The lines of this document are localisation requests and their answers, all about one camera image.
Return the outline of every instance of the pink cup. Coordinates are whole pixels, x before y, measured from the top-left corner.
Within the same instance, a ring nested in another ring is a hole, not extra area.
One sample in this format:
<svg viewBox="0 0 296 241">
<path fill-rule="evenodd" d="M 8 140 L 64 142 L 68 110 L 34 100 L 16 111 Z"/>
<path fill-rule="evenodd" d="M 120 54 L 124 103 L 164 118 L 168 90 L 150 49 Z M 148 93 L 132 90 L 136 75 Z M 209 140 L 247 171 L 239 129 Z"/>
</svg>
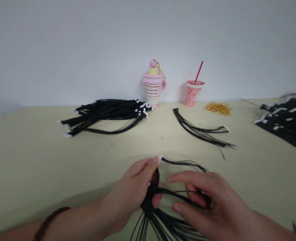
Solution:
<svg viewBox="0 0 296 241">
<path fill-rule="evenodd" d="M 201 90 L 201 86 L 205 83 L 202 81 L 189 80 L 187 81 L 185 105 L 188 107 L 193 107 L 196 103 L 196 98 Z"/>
</svg>

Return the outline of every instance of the cartoon water bottle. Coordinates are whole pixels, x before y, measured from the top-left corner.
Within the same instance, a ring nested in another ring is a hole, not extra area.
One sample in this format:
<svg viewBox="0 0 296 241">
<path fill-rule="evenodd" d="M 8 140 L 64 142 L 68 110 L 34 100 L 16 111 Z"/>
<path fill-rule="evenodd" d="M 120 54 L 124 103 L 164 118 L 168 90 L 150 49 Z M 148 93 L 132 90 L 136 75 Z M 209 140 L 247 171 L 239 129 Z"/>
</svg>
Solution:
<svg viewBox="0 0 296 241">
<path fill-rule="evenodd" d="M 144 74 L 144 79 L 142 82 L 145 83 L 145 95 L 147 99 L 147 103 L 151 105 L 153 108 L 157 108 L 159 106 L 159 97 L 160 94 L 166 88 L 166 76 L 161 71 L 159 63 L 153 59 L 150 62 L 150 71 Z"/>
</svg>

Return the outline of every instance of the fingernail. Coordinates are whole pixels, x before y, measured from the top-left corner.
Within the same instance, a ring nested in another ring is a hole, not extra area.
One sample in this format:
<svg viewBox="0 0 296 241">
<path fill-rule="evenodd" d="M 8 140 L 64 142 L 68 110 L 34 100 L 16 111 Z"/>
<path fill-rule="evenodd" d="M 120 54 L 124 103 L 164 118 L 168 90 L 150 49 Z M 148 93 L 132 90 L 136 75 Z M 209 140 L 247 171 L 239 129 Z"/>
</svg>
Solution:
<svg viewBox="0 0 296 241">
<path fill-rule="evenodd" d="M 174 211 L 178 214 L 181 213 L 181 209 L 180 209 L 180 205 L 179 203 L 174 203 L 174 205 L 172 206 L 172 208 L 174 209 Z"/>
<path fill-rule="evenodd" d="M 156 162 L 156 163 L 159 163 L 159 158 L 158 158 L 158 157 L 154 157 L 152 160 L 153 160 L 154 162 Z"/>
</svg>

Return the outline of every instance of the table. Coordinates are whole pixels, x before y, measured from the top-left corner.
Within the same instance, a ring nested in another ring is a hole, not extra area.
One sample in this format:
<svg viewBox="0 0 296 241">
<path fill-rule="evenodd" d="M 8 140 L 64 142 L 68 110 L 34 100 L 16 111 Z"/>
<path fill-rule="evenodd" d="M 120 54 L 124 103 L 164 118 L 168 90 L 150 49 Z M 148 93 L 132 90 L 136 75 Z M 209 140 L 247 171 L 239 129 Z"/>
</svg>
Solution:
<svg viewBox="0 0 296 241">
<path fill-rule="evenodd" d="M 0 116 L 0 230 L 35 220 L 61 206 L 77 206 L 103 197 L 130 165 L 140 159 L 164 155 L 166 159 L 192 160 L 220 173 L 245 202 L 284 227 L 296 222 L 296 148 L 259 128 L 253 121 L 265 112 L 246 101 L 227 102 L 232 116 L 203 110 L 207 103 L 185 107 L 162 104 L 133 129 L 118 135 L 82 132 L 64 138 L 67 130 L 56 121 L 75 117 L 74 107 L 26 107 Z M 203 128 L 226 125 L 230 133 L 213 134 L 237 145 L 219 149 L 187 133 L 172 108 Z M 115 130 L 123 121 L 101 121 L 96 127 Z M 190 167 L 160 164 L 160 180 Z M 171 210 L 173 199 L 164 197 L 160 208 Z M 122 232 L 107 240 L 129 240 L 141 211 Z M 153 232 L 148 240 L 154 240 Z"/>
</svg>

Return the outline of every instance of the red straw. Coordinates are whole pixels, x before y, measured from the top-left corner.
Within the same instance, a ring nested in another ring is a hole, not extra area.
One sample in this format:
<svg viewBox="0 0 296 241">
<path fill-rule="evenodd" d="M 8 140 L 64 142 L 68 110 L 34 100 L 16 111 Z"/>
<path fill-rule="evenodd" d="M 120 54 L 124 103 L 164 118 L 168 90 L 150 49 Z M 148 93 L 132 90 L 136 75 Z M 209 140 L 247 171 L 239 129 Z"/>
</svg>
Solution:
<svg viewBox="0 0 296 241">
<path fill-rule="evenodd" d="M 197 78 L 198 78 L 198 76 L 199 76 L 199 72 L 200 72 L 200 69 L 201 69 L 203 63 L 204 63 L 204 61 L 201 62 L 201 65 L 200 65 L 199 70 L 198 70 L 198 74 L 197 74 L 197 76 L 196 76 L 195 83 L 196 83 L 196 81 L 197 81 Z"/>
</svg>

